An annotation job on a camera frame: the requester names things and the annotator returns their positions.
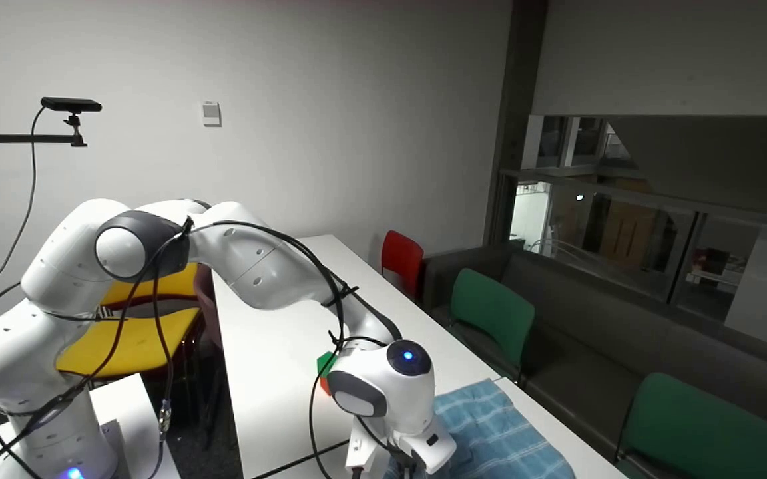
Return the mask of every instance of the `blue cloth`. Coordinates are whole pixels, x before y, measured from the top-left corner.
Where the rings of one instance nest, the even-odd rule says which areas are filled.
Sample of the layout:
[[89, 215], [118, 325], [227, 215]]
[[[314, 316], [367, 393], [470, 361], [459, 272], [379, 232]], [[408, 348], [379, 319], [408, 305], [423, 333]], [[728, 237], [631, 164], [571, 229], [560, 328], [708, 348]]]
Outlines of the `blue cloth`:
[[434, 409], [459, 441], [456, 457], [434, 479], [575, 476], [494, 381], [443, 393], [434, 400]]

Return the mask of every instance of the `white table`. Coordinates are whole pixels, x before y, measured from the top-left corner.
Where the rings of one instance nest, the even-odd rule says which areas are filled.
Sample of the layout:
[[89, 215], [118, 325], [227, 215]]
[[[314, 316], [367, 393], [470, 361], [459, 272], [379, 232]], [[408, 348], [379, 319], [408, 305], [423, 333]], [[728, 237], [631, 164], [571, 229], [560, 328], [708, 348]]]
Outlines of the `white table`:
[[[130, 479], [147, 479], [157, 464], [159, 453], [159, 425], [147, 397], [142, 374], [127, 374], [115, 384], [90, 390], [96, 420], [118, 420], [123, 438], [123, 464]], [[14, 437], [10, 425], [0, 425], [5, 441]], [[154, 479], [179, 479], [174, 454], [162, 441], [162, 465]]]
[[[358, 285], [358, 292], [367, 303], [391, 316], [406, 337], [418, 341], [432, 353], [436, 393], [486, 378], [500, 381], [494, 367], [446, 333], [345, 243], [335, 237], [310, 237], [303, 243], [329, 269], [333, 269], [349, 285]], [[306, 408], [314, 381], [314, 360], [330, 348], [329, 329], [335, 329], [333, 315], [310, 300], [282, 311], [258, 311], [246, 305], [222, 280], [217, 280], [217, 303], [246, 476], [258, 476], [306, 457], [311, 453]], [[556, 445], [579, 476], [622, 476], [516, 385], [510, 385], [506, 390], [515, 397], [515, 404], [528, 412], [528, 417], [539, 417], [540, 425], [536, 424], [536, 429], [551, 438], [551, 445]], [[318, 393], [314, 429], [321, 449], [339, 445], [349, 437], [349, 414], [342, 412], [329, 397]], [[323, 464], [330, 476], [345, 476], [345, 448], [323, 454]], [[314, 461], [306, 461], [282, 472], [279, 476], [310, 479], [321, 476], [321, 472]]]

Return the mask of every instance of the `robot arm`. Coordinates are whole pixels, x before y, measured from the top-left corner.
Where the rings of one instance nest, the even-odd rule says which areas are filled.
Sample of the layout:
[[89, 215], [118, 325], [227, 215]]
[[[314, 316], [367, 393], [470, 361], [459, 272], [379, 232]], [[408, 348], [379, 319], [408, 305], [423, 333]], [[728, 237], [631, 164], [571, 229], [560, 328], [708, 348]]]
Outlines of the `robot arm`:
[[[46, 438], [33, 433], [22, 441], [28, 454], [44, 453], [46, 464], [86, 454], [89, 464], [89, 454], [98, 453], [86, 453], [86, 448], [104, 449], [101, 433], [93, 433], [84, 449], [50, 454], [69, 445], [66, 437], [89, 437], [90, 420], [96, 424], [89, 393], [69, 393], [77, 378], [56, 372], [56, 353], [86, 333], [112, 280], [138, 281], [189, 261], [210, 267], [247, 305], [279, 309], [318, 300], [330, 309], [339, 316], [330, 390], [335, 404], [362, 425], [351, 441], [362, 441], [361, 449], [376, 449], [367, 438], [391, 453], [403, 449], [430, 473], [451, 461], [456, 441], [432, 409], [430, 353], [403, 341], [388, 319], [303, 244], [271, 232], [242, 204], [207, 207], [189, 200], [137, 211], [112, 200], [84, 203], [60, 223], [22, 276], [28, 300], [0, 316], [0, 409], [10, 412], [14, 429], [22, 432], [28, 417], [38, 417], [38, 409], [48, 409], [56, 400], [66, 397], [69, 404], [50, 408]], [[93, 472], [104, 472], [106, 457], [93, 464], [98, 464], [90, 465]]]

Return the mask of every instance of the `dark green chair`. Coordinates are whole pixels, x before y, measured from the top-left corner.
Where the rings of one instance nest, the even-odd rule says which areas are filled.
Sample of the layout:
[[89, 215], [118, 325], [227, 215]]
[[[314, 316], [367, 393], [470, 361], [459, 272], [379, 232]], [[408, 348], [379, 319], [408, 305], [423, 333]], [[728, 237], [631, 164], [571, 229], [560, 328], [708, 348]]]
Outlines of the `dark green chair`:
[[627, 476], [767, 479], [767, 420], [653, 372], [631, 402], [619, 468]]
[[446, 328], [479, 353], [494, 370], [523, 381], [523, 348], [536, 321], [536, 305], [506, 285], [460, 269], [452, 285]]

